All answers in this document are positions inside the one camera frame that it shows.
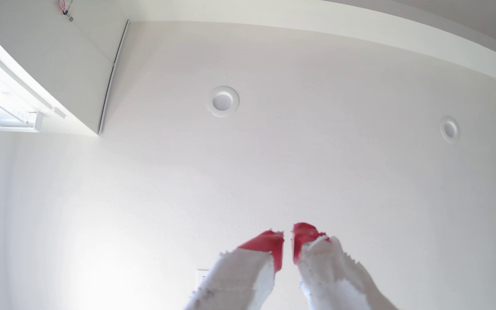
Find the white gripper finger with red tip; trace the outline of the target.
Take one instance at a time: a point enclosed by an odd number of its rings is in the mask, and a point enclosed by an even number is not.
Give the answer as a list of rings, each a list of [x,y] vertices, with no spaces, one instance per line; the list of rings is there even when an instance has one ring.
[[[266,230],[220,255],[185,309],[261,309],[283,263],[284,233]]]
[[[309,309],[397,309],[338,238],[299,222],[293,226],[293,262]]]

